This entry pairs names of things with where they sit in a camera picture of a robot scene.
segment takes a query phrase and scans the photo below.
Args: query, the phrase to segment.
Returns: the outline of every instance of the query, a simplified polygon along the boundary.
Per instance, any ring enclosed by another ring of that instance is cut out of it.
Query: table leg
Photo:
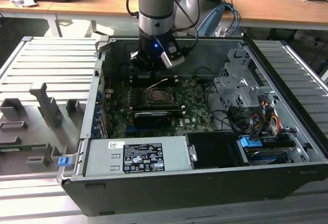
[[[97,32],[97,22],[96,21],[91,21],[91,26],[92,26],[92,32]]]
[[[54,37],[62,37],[62,32],[59,27],[59,21],[57,20],[56,15],[48,14],[45,15],[45,19],[48,21],[49,28],[52,32],[52,36]]]

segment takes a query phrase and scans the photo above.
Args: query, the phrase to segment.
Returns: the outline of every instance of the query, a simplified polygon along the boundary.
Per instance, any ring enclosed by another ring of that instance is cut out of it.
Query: motherboard
[[[106,99],[109,137],[183,136],[216,131],[204,102],[206,83],[171,78],[147,87],[121,80]]]

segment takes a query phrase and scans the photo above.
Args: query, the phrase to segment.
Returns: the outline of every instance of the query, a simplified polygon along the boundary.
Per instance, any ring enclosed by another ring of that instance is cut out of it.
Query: paper
[[[15,6],[23,8],[25,6],[34,6],[37,5],[37,3],[34,0],[9,0],[12,2]]]

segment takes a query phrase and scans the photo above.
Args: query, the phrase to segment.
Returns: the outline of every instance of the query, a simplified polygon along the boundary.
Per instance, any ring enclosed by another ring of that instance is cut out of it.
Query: blue cable
[[[231,11],[234,12],[235,17],[236,17],[236,25],[235,25],[235,29],[234,29],[233,33],[231,34],[231,37],[232,37],[232,36],[234,35],[234,33],[236,32],[236,30],[237,30],[237,26],[238,26],[238,15],[237,15],[236,10],[235,10],[234,8],[232,8],[230,5],[228,5],[228,4],[226,4],[226,3],[223,3],[223,4],[224,4],[224,6],[227,6],[228,8],[230,8]]]

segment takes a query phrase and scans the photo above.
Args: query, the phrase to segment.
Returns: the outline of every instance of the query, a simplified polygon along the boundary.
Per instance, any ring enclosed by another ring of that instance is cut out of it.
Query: desk surface
[[[233,0],[242,21],[328,25],[328,3],[304,0]]]
[[[37,6],[19,8],[14,6],[9,0],[0,0],[0,12],[48,13],[53,2],[37,2],[37,4]]]
[[[244,22],[328,25],[328,3],[304,0],[233,0]],[[53,14],[80,14],[129,16],[126,0],[71,0],[69,3],[38,2],[32,8],[14,7],[9,1],[0,1],[0,11]],[[138,9],[138,0],[130,0],[131,11]],[[227,11],[222,20],[231,20]]]
[[[138,0],[130,0],[130,9],[138,10]],[[53,3],[49,13],[130,16],[126,0],[70,0],[69,3]]]

